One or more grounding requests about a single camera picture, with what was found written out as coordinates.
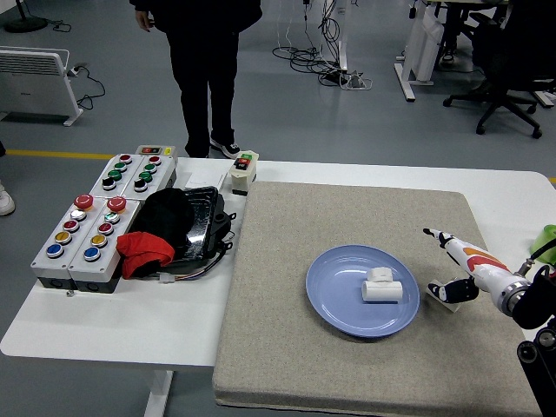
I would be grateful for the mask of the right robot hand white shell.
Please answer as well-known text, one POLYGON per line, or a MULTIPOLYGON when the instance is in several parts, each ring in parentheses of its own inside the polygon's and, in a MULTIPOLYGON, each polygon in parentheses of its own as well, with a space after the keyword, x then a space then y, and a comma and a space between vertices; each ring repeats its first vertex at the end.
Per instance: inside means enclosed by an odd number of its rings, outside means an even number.
POLYGON ((513 274, 485 249, 437 229, 424 228, 423 232, 435 238, 448 256, 467 273, 467 278, 454 279, 446 284, 431 281, 427 289, 438 301, 446 304, 471 301, 482 290, 491 295, 498 310, 508 313, 505 302, 509 301, 513 291, 527 287, 523 278, 513 274))

